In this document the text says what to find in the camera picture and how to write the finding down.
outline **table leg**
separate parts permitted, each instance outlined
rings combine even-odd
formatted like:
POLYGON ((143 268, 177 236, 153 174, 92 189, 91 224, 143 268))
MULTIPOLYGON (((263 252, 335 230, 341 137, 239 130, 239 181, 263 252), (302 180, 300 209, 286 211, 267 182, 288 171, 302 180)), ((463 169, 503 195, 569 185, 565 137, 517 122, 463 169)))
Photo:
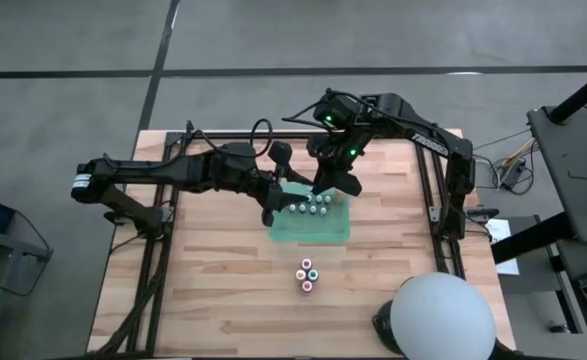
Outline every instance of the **table leg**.
POLYGON ((491 245, 495 264, 511 260, 529 251, 575 236, 564 212, 491 245))

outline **black base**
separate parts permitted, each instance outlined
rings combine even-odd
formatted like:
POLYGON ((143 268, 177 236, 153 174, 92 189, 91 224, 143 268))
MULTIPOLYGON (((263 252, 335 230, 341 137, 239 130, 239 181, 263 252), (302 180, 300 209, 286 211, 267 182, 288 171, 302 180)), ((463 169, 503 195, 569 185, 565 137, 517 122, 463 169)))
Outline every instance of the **black base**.
POLYGON ((373 327, 385 348, 390 352, 404 356, 404 353, 395 342, 393 331, 391 330, 391 303, 391 300, 384 303, 377 314, 373 316, 373 327))

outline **butcher block table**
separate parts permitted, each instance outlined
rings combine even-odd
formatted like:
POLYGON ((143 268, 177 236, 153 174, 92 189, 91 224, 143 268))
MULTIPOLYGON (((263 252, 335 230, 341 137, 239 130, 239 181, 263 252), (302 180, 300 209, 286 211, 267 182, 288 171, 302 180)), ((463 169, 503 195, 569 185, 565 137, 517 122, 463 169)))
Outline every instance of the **butcher block table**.
MULTIPOLYGON (((450 131, 461 135, 459 130, 450 131)), ((141 132, 134 158, 160 160, 165 134, 141 132)), ((306 152, 306 141, 284 141, 293 147, 293 169, 312 179, 317 165, 306 152)), ((256 149, 263 144, 256 140, 256 149)), ((208 149, 196 140, 187 153, 208 149)), ((404 280, 436 271, 433 246, 415 146, 406 140, 373 140, 365 151, 354 163, 353 174, 363 191, 350 199, 351 236, 344 243, 274 242, 254 199, 233 192, 181 193, 155 356, 396 356, 379 342, 371 317, 404 280), (320 273, 309 295, 303 295, 294 280, 303 258, 312 259, 320 273)), ((438 198, 431 157, 426 158, 438 198)), ((274 167, 267 156, 257 163, 260 169, 274 167)), ((127 193, 150 205, 155 186, 129 185, 127 193)), ((477 204, 473 192, 466 206, 477 204)), ((474 224, 467 228, 478 230, 474 224)), ((132 226, 120 227, 113 246, 134 235, 132 226)), ((467 280, 488 300, 498 339, 513 349, 486 236, 467 233, 460 245, 467 280)), ((89 351, 103 345, 131 309, 143 248, 144 240, 139 239, 110 256, 89 351)), ((140 347, 146 336, 147 308, 140 347)))

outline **white label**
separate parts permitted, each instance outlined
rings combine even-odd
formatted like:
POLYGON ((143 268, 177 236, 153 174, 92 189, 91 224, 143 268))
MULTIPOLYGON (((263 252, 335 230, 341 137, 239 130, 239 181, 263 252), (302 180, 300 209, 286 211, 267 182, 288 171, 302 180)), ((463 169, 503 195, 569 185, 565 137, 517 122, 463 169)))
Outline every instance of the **white label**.
POLYGON ((444 146, 436 143, 435 141, 429 140, 420 134, 413 134, 411 140, 426 146, 427 148, 435 151, 438 154, 442 154, 443 156, 449 156, 449 151, 444 146))
POLYGON ((89 181, 91 180, 91 175, 90 174, 77 174, 77 176, 75 176, 75 181, 89 181))
MULTIPOLYGON (((486 228, 491 233, 491 245, 511 236, 511 227, 508 220, 491 219, 486 223, 486 228)), ((497 265, 497 273, 503 275, 520 275, 517 259, 511 259, 497 265)))
POLYGON ((89 183, 88 181, 75 181, 73 182, 73 189, 76 187, 89 187, 89 183))

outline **pink cap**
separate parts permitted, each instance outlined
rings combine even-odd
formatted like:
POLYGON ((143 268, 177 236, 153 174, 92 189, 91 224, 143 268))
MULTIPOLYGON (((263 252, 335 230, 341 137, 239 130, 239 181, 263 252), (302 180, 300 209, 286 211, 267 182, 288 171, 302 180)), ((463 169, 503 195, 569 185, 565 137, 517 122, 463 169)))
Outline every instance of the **pink cap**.
POLYGON ((304 291, 305 293, 310 293, 313 290, 313 283, 310 281, 305 281, 302 283, 302 291, 304 291))

